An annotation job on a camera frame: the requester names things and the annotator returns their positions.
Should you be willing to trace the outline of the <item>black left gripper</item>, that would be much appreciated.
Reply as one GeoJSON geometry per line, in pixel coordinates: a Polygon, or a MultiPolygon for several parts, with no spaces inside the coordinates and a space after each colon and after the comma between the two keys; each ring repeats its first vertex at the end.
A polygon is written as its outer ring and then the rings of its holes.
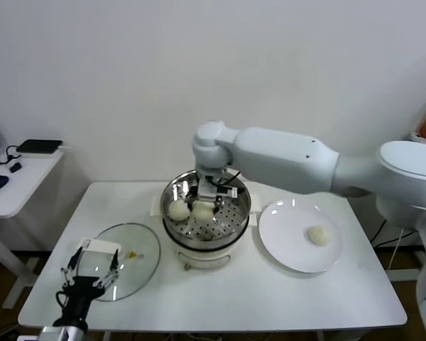
{"type": "Polygon", "coordinates": [[[74,277],[81,254],[82,247],[79,247],[71,256],[67,266],[60,270],[64,279],[62,292],[67,299],[62,309],[63,320],[85,320],[92,301],[102,296],[104,290],[107,290],[119,277],[118,249],[113,255],[107,274],[102,278],[93,276],[74,277]]]}

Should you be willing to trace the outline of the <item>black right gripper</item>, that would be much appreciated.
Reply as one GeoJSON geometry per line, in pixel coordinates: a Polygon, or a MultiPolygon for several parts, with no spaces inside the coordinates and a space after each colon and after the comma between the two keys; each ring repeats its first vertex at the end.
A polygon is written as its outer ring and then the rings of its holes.
{"type": "Polygon", "coordinates": [[[192,204],[197,199],[215,199],[214,214],[218,213],[224,206],[224,197],[218,195],[218,184],[222,179],[222,172],[198,172],[198,189],[196,185],[189,188],[186,194],[186,204],[192,210],[192,204]]]}

